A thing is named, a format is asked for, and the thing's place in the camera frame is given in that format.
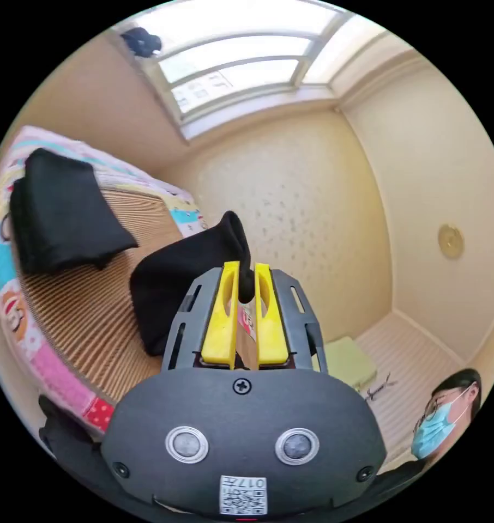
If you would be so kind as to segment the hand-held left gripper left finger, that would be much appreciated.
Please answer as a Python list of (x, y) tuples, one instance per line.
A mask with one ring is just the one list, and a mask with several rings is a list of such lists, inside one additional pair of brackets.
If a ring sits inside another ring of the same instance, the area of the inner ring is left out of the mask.
[(239, 261), (224, 264), (218, 281), (201, 359), (214, 367), (234, 368), (239, 304)]

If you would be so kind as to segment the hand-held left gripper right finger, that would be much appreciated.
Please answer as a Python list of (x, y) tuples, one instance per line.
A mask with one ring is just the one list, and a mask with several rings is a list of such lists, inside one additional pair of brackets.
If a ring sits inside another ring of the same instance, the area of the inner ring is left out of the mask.
[(256, 263), (255, 331), (259, 367), (283, 366), (289, 351), (270, 266)]

